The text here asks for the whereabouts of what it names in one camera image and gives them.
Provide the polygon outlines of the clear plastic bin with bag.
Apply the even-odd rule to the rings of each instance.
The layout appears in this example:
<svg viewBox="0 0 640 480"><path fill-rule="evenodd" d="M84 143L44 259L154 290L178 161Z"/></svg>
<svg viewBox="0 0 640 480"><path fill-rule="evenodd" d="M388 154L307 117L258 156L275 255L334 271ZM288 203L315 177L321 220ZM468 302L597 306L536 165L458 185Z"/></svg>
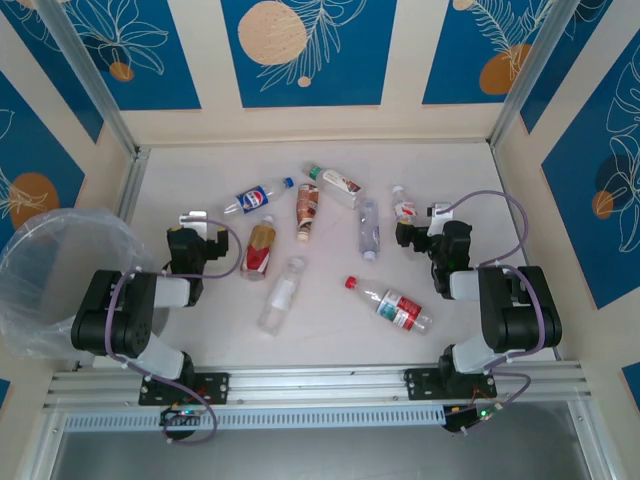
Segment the clear plastic bin with bag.
<svg viewBox="0 0 640 480"><path fill-rule="evenodd" d="M98 270L145 270L153 259L104 209L57 209L27 220L0 253L0 333L22 358L84 360L71 328Z"/></svg>

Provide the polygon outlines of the green cap milk tea bottle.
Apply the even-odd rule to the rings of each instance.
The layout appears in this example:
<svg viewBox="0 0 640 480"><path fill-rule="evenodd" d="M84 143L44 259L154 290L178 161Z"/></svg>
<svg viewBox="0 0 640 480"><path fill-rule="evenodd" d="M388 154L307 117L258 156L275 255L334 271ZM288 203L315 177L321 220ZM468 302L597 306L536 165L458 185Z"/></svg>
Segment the green cap milk tea bottle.
<svg viewBox="0 0 640 480"><path fill-rule="evenodd" d="M304 174L313 180L318 188L342 205L354 210L364 194L363 187L331 168L324 168L314 163L303 166Z"/></svg>

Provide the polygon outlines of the blue label cola bottle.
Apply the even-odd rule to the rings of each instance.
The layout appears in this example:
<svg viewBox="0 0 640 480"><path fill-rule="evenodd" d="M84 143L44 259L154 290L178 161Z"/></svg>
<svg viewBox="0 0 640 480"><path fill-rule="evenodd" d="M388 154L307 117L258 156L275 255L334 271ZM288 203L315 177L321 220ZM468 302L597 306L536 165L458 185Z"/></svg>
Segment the blue label cola bottle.
<svg viewBox="0 0 640 480"><path fill-rule="evenodd" d="M265 181L262 184L237 193L226 201L222 208L222 214L225 218L246 215L279 199L293 186L294 181L290 177Z"/></svg>

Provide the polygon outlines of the clear white label bottle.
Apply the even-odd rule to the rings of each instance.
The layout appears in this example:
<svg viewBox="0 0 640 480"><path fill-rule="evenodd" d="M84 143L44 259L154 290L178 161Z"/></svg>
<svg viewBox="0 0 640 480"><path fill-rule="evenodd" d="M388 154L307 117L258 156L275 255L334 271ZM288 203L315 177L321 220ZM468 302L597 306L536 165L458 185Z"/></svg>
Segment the clear white label bottle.
<svg viewBox="0 0 640 480"><path fill-rule="evenodd" d="M263 332L271 336L278 335L291 310L306 265L307 262L302 257L291 257L288 260L258 318L258 326Z"/></svg>

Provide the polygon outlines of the aluminium frame post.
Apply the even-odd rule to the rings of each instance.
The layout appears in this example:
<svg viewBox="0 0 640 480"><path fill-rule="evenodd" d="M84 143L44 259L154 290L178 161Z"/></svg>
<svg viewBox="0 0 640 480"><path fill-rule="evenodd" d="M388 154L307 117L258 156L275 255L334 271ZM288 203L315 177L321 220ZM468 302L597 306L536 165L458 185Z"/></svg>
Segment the aluminium frame post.
<svg viewBox="0 0 640 480"><path fill-rule="evenodd" d="M70 19L57 0L34 0L36 10L115 139L136 162L140 146L126 125L120 109L91 59Z"/></svg>
<svg viewBox="0 0 640 480"><path fill-rule="evenodd" d="M580 0L556 0L552 5L549 17L542 25L488 137L492 153L496 151L511 123L519 114L579 3Z"/></svg>

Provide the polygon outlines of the brown label drink bottle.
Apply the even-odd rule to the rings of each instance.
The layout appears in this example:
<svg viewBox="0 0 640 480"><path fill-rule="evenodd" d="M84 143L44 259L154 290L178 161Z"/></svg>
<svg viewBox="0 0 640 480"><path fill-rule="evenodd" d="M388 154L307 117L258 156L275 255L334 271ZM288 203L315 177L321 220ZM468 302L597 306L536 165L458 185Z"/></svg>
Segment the brown label drink bottle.
<svg viewBox="0 0 640 480"><path fill-rule="evenodd" d="M305 183L298 189L296 202L297 230L296 238L299 242L309 241L311 229L318 209L319 188Z"/></svg>

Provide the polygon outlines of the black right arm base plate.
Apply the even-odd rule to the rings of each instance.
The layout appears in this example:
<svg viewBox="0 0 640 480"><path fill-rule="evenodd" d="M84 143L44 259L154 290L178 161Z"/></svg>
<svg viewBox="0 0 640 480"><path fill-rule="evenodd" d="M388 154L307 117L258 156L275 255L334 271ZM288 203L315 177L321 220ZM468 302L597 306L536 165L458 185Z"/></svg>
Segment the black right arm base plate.
<svg viewBox="0 0 640 480"><path fill-rule="evenodd" d="M411 368L404 371L410 400L471 400L478 396L494 399L494 378L483 374L453 372L443 375L438 368Z"/></svg>

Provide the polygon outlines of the red cap water bottle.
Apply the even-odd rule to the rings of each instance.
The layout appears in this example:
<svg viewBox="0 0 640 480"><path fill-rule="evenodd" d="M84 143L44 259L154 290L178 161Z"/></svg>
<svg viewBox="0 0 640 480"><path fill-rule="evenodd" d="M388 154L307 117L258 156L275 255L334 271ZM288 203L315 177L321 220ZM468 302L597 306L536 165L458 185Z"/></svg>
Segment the red cap water bottle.
<svg viewBox="0 0 640 480"><path fill-rule="evenodd" d="M349 276L345 288L354 292L377 316L405 331L425 335L432 324L422 304L378 280Z"/></svg>

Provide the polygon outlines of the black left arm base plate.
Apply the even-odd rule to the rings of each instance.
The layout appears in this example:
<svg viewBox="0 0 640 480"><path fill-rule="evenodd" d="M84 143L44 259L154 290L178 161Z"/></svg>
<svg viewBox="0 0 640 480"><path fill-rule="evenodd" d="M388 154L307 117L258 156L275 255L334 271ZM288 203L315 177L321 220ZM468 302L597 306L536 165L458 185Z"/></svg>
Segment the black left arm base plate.
<svg viewBox="0 0 640 480"><path fill-rule="evenodd" d="M202 397L209 405L225 405L229 393L228 373L192 373L183 375L176 383L182 382L190 390ZM183 390L166 385L157 380L142 381L138 404L141 406L197 405L198 401Z"/></svg>

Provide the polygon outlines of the aluminium table side rail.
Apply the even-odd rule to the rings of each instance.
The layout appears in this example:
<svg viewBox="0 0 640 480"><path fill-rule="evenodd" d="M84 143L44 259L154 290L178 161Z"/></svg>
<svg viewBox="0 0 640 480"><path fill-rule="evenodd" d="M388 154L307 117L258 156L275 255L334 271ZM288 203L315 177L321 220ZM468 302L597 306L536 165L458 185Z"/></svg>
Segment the aluminium table side rail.
<svg viewBox="0 0 640 480"><path fill-rule="evenodd" d="M134 214L151 150L141 148L130 163L116 216L129 224Z"/></svg>

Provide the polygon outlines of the clear pale label water bottle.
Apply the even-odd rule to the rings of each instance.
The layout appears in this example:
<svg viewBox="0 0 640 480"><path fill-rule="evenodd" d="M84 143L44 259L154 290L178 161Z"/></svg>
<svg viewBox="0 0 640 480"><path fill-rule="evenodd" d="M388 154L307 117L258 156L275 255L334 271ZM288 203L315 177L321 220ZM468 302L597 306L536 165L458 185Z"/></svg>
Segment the clear pale label water bottle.
<svg viewBox="0 0 640 480"><path fill-rule="evenodd" d="M359 251L363 259L373 262L380 252L379 212L375 200L365 199L359 205Z"/></svg>

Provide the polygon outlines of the red gold label tea bottle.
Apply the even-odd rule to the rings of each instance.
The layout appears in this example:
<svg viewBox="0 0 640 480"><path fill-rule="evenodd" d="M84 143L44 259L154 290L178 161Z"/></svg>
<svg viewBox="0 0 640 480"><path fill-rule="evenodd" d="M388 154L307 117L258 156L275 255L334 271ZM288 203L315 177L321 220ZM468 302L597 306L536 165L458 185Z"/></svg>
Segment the red gold label tea bottle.
<svg viewBox="0 0 640 480"><path fill-rule="evenodd" d="M274 219L266 215L250 233L241 264L241 274L248 280L263 280L267 273L271 250L276 238Z"/></svg>

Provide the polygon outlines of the aluminium mounting rail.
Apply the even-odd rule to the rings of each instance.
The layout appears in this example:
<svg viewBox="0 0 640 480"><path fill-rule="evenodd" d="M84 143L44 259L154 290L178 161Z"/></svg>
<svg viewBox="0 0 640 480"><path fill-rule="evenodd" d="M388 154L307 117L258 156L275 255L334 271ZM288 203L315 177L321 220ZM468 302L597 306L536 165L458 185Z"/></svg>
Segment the aluminium mounting rail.
<svg viewBox="0 0 640 480"><path fill-rule="evenodd" d="M372 406L422 403L465 404L466 400L410 400L404 371L433 365L382 365L318 368L200 368L198 373L228 373L228 407ZM591 395L576 361L519 362L493 371L497 397L504 401L564 401ZM129 370L81 368L54 374L45 395L47 411L117 411L141 406L143 377ZM479 398L475 402L489 402Z"/></svg>

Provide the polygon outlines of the small red label water bottle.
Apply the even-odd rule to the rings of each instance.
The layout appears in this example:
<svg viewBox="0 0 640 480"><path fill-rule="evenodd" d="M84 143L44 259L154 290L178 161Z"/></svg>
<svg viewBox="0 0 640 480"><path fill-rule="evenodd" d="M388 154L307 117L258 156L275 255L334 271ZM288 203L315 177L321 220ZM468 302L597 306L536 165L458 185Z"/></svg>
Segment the small red label water bottle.
<svg viewBox="0 0 640 480"><path fill-rule="evenodd" d="M398 223L414 225L417 219L417 210L401 185L392 188L392 209Z"/></svg>

